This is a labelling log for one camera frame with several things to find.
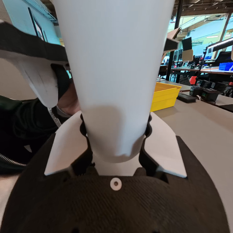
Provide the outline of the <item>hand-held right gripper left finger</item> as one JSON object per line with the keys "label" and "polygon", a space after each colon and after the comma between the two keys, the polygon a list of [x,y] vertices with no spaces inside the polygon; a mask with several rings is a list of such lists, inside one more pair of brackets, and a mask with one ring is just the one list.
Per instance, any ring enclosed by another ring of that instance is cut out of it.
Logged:
{"label": "hand-held right gripper left finger", "polygon": [[45,176],[59,172],[81,175],[92,164],[92,150],[81,114],[81,111],[75,113],[56,131]]}

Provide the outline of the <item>black pole stand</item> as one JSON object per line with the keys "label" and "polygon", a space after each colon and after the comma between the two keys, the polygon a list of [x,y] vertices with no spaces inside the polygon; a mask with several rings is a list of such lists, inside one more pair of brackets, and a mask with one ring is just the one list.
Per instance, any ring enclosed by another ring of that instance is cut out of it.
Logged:
{"label": "black pole stand", "polygon": [[[179,0],[174,29],[177,29],[179,27],[180,17],[182,13],[182,5],[183,5],[183,0]],[[171,67],[173,63],[173,56],[174,56],[174,51],[171,51],[169,62],[168,62],[168,67],[167,67],[166,81],[169,81],[169,78],[170,78]]]}

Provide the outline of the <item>dark green jacket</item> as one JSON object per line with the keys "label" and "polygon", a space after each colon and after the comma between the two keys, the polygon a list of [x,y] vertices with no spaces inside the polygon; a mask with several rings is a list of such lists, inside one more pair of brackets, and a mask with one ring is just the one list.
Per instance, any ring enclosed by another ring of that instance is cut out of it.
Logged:
{"label": "dark green jacket", "polygon": [[45,136],[23,140],[1,132],[0,174],[7,175],[22,172],[48,138],[48,136]]}

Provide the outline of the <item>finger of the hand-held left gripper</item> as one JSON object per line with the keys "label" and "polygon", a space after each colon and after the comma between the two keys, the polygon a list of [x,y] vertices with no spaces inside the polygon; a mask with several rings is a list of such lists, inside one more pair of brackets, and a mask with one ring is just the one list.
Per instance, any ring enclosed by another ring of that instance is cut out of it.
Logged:
{"label": "finger of the hand-held left gripper", "polygon": [[177,50],[178,45],[179,41],[167,38],[165,41],[164,51],[175,51]]}
{"label": "finger of the hand-held left gripper", "polygon": [[24,33],[5,21],[0,22],[0,50],[68,63],[65,47]]}

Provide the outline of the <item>yellow plastic bin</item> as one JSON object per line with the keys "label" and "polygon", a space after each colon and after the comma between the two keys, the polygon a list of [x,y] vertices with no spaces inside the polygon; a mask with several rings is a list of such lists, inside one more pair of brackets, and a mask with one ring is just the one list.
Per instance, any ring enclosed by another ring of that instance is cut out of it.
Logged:
{"label": "yellow plastic bin", "polygon": [[166,109],[175,105],[181,86],[157,82],[150,112]]}

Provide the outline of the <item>person's left hand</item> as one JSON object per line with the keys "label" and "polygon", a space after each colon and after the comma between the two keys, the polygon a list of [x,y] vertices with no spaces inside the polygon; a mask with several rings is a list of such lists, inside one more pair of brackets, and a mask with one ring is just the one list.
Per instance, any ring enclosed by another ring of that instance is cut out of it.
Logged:
{"label": "person's left hand", "polygon": [[70,83],[67,91],[57,103],[57,107],[67,115],[74,115],[80,111],[79,100],[74,83]]}

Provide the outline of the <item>framed marker sign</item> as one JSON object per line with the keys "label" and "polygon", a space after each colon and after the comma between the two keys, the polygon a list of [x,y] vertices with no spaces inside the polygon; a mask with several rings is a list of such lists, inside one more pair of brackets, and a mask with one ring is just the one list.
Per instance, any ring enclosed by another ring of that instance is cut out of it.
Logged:
{"label": "framed marker sign", "polygon": [[45,34],[45,32],[42,30],[42,27],[40,26],[40,24],[38,23],[38,21],[36,20],[35,16],[33,15],[30,7],[28,7],[28,12],[33,24],[33,28],[35,30],[36,36],[39,37],[41,40],[48,42],[47,36]]}

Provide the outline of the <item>black battery charger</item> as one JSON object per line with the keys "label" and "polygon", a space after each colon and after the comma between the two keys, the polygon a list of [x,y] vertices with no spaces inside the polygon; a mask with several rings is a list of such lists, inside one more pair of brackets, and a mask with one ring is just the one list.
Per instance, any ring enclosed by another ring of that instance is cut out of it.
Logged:
{"label": "black battery charger", "polygon": [[192,97],[201,97],[203,93],[204,88],[201,86],[191,86],[189,95]]}
{"label": "black battery charger", "polygon": [[215,89],[203,89],[201,98],[207,102],[215,102],[217,100],[218,95],[221,94],[221,92],[215,90]]}

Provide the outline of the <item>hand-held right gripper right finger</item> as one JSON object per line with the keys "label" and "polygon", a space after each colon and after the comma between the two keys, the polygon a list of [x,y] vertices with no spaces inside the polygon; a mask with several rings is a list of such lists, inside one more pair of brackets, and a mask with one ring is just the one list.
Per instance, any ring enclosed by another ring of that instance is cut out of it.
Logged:
{"label": "hand-held right gripper right finger", "polygon": [[139,162],[151,177],[159,173],[187,177],[176,134],[154,112],[148,119]]}

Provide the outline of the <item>person's left forearm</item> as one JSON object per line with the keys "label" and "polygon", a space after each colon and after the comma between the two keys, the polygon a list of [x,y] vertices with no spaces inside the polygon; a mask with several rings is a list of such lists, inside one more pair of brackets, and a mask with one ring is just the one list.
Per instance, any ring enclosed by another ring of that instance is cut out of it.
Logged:
{"label": "person's left forearm", "polygon": [[20,101],[0,96],[0,133],[31,140],[50,136],[57,129],[38,98]]}

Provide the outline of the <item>white garment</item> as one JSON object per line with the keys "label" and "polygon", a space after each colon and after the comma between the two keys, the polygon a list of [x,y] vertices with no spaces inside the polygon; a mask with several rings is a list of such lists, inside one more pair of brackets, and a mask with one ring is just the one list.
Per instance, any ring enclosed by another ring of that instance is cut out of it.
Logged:
{"label": "white garment", "polygon": [[0,224],[10,193],[19,177],[16,175],[0,175]]}

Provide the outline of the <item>grey desk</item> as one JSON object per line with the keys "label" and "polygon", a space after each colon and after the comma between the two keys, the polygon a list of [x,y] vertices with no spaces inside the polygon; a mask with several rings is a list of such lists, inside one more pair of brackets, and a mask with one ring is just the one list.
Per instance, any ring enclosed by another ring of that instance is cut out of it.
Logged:
{"label": "grey desk", "polygon": [[208,172],[233,232],[233,113],[200,100],[176,100],[173,107],[155,114],[182,138]]}

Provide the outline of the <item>black monitor with white stand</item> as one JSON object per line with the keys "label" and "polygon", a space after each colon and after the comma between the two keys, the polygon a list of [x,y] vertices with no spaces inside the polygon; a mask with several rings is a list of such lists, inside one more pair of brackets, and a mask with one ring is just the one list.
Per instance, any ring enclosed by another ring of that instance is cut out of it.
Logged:
{"label": "black monitor with white stand", "polygon": [[185,64],[187,67],[188,63],[193,61],[192,38],[188,37],[187,39],[182,40],[182,46],[182,67]]}

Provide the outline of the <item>blue plastic bin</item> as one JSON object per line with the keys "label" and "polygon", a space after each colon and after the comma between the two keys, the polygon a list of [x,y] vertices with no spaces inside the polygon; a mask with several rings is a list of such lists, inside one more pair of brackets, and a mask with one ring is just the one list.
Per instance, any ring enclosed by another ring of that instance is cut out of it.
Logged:
{"label": "blue plastic bin", "polygon": [[220,63],[219,70],[232,71],[233,70],[233,62]]}

